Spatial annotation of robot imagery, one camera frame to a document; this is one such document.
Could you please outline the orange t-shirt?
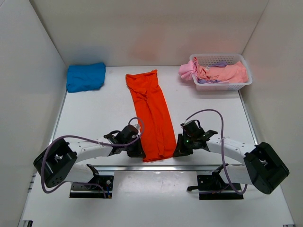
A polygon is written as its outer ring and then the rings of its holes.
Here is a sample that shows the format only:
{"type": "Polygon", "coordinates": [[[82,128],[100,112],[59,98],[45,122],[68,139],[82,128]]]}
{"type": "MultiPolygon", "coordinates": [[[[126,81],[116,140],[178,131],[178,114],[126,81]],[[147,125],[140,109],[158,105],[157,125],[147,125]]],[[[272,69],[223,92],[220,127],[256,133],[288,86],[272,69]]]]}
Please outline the orange t-shirt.
{"type": "Polygon", "coordinates": [[[158,84],[158,71],[127,74],[126,85],[131,93],[136,115],[143,121],[141,143],[144,162],[173,157],[177,146],[168,107],[158,84]]]}

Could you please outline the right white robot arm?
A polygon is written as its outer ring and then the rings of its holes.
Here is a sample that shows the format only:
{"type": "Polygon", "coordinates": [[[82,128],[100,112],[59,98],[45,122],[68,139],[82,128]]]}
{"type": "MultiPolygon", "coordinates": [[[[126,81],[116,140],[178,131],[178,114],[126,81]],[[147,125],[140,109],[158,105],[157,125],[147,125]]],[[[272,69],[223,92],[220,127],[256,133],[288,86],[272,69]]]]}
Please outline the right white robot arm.
{"type": "Polygon", "coordinates": [[[240,165],[222,165],[213,171],[212,183],[217,189],[224,189],[229,183],[250,184],[263,194],[271,194],[290,171],[282,159],[266,142],[258,145],[238,142],[219,137],[216,131],[204,131],[199,120],[181,124],[174,157],[192,155],[194,150],[203,149],[236,160],[240,165]]]}

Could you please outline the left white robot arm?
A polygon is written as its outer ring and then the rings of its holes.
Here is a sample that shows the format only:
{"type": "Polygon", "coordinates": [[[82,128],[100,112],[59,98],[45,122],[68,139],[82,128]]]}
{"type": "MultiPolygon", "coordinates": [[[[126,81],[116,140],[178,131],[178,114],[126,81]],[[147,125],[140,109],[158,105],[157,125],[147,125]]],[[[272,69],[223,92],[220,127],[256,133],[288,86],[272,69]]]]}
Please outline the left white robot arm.
{"type": "Polygon", "coordinates": [[[82,165],[81,162],[123,151],[130,157],[144,157],[141,145],[143,131],[139,124],[128,124],[121,131],[112,131],[98,140],[74,135],[58,137],[34,160],[44,192],[51,193],[64,182],[96,187],[98,171],[93,165],[82,165]]]}

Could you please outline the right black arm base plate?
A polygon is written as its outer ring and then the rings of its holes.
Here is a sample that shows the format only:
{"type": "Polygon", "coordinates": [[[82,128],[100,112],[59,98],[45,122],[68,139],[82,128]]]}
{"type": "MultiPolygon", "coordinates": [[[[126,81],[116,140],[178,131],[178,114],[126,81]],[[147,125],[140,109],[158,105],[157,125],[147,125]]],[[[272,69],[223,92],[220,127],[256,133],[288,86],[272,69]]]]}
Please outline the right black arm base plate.
{"type": "Polygon", "coordinates": [[[237,194],[232,187],[225,182],[217,180],[214,175],[198,175],[197,185],[187,187],[188,192],[198,191],[199,200],[243,200],[243,195],[237,194]]]}

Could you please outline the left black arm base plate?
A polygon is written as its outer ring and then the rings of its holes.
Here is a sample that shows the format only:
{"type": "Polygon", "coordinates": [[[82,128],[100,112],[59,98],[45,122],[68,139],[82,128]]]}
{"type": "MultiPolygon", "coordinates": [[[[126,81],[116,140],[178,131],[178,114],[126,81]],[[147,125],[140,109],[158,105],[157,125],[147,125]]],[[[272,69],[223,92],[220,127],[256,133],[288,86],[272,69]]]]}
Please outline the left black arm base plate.
{"type": "Polygon", "coordinates": [[[84,184],[72,183],[70,198],[111,199],[113,197],[114,172],[99,172],[84,184]]]}

